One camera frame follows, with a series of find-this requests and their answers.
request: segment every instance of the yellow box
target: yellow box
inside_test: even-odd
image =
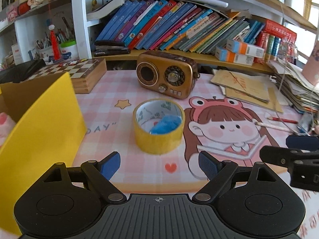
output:
[[[21,234],[15,202],[52,164],[72,165],[87,128],[68,73],[0,88],[0,112],[17,123],[0,149],[0,227]]]

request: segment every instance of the barcode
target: barcode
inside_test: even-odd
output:
[[[264,52],[263,52],[262,49],[259,49],[259,48],[258,48],[258,49],[256,50],[256,56],[257,56],[257,57],[262,57],[263,54],[264,54]]]
[[[253,57],[246,57],[246,64],[251,65],[253,63]]]

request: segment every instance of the ribbed gray plate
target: ribbed gray plate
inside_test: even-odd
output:
[[[211,207],[186,195],[136,195],[106,208],[101,219],[68,239],[248,239],[225,226]],[[296,234],[283,239],[298,239]],[[21,239],[33,239],[22,236]]]

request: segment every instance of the pink checkered tablecloth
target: pink checkered tablecloth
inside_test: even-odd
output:
[[[113,151],[118,151],[121,166],[111,182],[122,192],[194,193],[207,182],[198,167],[198,151],[205,149],[219,160],[232,159],[240,165],[251,166],[259,160],[259,149],[263,145],[285,147],[289,133],[251,125],[254,120],[269,123],[266,116],[274,116],[272,111],[234,100],[230,102],[224,98],[218,86],[210,83],[211,78],[212,75],[202,74],[185,100],[170,98],[185,109],[184,135],[178,148],[156,156],[146,154],[136,146],[132,113],[143,101],[167,97],[142,88],[135,71],[107,71],[91,93],[77,95],[88,130],[73,166],[80,166],[91,159],[100,161]],[[212,101],[224,107],[213,106],[203,110],[199,116],[194,114],[194,108],[211,104]],[[300,118],[290,107],[283,109],[286,119]],[[239,150],[229,142],[229,134],[225,133],[228,131],[232,132],[229,134],[241,146]],[[280,176],[289,183],[287,172],[280,173]],[[319,194],[299,189],[294,191],[307,209],[298,235],[316,239],[319,230]],[[0,239],[16,238],[16,235],[0,231]]]

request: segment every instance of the green lid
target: green lid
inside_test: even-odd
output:
[[[63,43],[61,43],[61,47],[63,48],[63,47],[71,47],[71,46],[73,46],[73,45],[76,45],[76,40],[75,39],[70,39],[70,40],[68,40],[68,41],[65,41],[65,42],[63,42]]]

